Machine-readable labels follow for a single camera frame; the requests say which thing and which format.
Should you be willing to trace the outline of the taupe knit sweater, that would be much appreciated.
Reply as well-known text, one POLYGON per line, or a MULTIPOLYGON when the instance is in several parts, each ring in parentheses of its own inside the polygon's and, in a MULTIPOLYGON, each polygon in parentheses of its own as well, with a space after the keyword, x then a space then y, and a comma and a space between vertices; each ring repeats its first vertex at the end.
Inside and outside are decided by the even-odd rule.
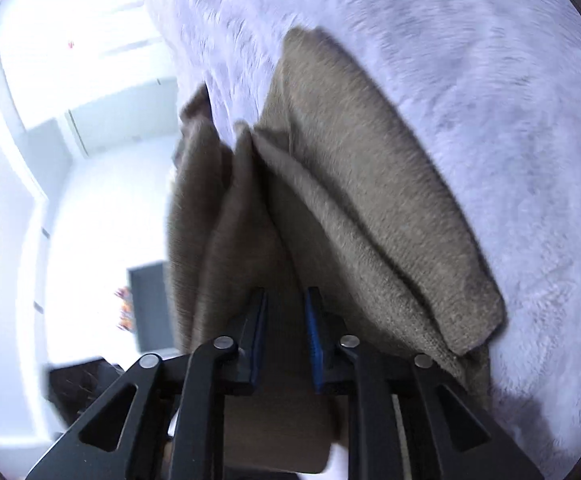
POLYGON ((311 384, 311 286, 360 338, 428 354, 489 404, 499 289, 416 136, 333 39, 287 32, 263 110, 236 125, 234 146, 206 88, 180 119, 167 234, 180 349, 217 337, 252 289, 271 301, 260 385, 226 403, 228 465, 319 472, 343 435, 341 404, 311 384))

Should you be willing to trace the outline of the lavender embossed bed blanket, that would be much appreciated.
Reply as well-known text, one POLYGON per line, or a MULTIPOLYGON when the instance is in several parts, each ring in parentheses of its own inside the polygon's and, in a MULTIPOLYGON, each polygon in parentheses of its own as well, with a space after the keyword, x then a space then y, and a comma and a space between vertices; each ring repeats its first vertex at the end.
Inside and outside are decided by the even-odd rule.
POLYGON ((569 0, 150 0, 180 95, 221 136, 260 112, 283 36, 323 27, 397 107, 504 296, 494 407, 548 479, 581 458, 581 15, 569 0))

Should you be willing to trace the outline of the wall mounted dark screen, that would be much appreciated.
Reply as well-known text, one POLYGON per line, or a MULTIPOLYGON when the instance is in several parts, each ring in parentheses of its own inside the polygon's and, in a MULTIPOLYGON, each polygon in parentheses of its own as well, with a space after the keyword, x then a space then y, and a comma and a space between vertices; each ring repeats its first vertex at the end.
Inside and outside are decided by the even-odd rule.
POLYGON ((128 270, 138 351, 164 353, 176 348, 171 327, 164 263, 128 270))

